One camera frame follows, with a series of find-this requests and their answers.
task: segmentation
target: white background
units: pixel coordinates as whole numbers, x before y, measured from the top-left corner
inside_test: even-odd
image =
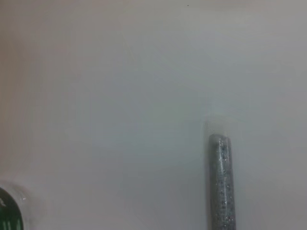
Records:
[[[39,230],[205,230],[231,121],[238,230],[307,225],[304,0],[2,0],[0,174]]]

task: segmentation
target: green label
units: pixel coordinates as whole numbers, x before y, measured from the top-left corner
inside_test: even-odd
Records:
[[[16,201],[0,188],[0,230],[23,229],[23,219]]]

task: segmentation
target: clear plastic tube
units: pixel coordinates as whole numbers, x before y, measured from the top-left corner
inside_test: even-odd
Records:
[[[224,117],[207,119],[210,209],[212,230],[236,230],[235,194],[229,123]]]

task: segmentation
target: white table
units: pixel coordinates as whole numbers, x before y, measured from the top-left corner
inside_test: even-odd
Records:
[[[221,114],[237,229],[305,229],[305,9],[3,0],[1,178],[39,230],[203,230],[203,126]]]

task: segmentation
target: clear plastic container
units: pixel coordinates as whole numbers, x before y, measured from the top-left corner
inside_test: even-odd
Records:
[[[210,200],[210,228],[235,230],[235,192],[232,169],[232,151],[229,138],[232,122],[225,116],[206,119],[207,199]]]
[[[0,182],[0,229],[30,230],[28,198],[19,187]]]

